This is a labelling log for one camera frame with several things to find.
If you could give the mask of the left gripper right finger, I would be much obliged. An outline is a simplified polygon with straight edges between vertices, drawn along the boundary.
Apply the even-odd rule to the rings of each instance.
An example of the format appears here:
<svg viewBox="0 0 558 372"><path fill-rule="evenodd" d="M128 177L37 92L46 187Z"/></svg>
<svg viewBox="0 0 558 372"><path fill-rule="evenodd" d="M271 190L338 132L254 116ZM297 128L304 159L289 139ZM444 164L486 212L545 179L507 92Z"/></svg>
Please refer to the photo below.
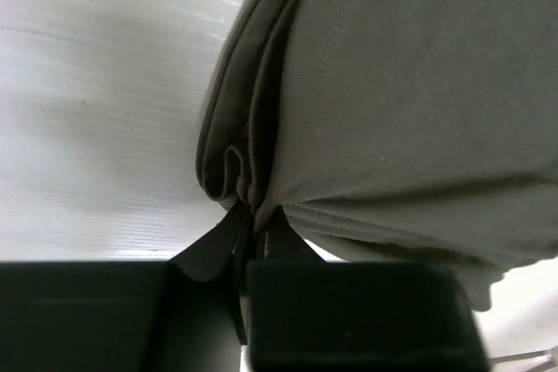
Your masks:
<svg viewBox="0 0 558 372"><path fill-rule="evenodd" d="M421 263L327 262L277 210L247 265L254 371L487 371L465 293Z"/></svg>

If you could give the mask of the olive green shorts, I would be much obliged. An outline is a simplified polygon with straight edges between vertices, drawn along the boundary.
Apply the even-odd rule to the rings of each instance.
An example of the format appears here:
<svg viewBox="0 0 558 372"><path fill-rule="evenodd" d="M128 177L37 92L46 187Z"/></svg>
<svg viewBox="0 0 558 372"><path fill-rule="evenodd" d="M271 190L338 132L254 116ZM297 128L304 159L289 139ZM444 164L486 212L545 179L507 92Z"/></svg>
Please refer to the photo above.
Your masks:
<svg viewBox="0 0 558 372"><path fill-rule="evenodd" d="M557 0L245 0L196 172L262 229L448 267L474 310L557 255Z"/></svg>

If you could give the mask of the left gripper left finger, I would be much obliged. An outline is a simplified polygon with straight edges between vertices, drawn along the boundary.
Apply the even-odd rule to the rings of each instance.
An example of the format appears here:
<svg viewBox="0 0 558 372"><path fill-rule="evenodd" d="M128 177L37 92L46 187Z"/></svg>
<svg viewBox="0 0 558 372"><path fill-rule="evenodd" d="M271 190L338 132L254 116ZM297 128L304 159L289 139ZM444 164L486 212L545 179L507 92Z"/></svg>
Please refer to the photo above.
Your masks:
<svg viewBox="0 0 558 372"><path fill-rule="evenodd" d="M3 263L2 370L238 370L251 221L236 205L170 260Z"/></svg>

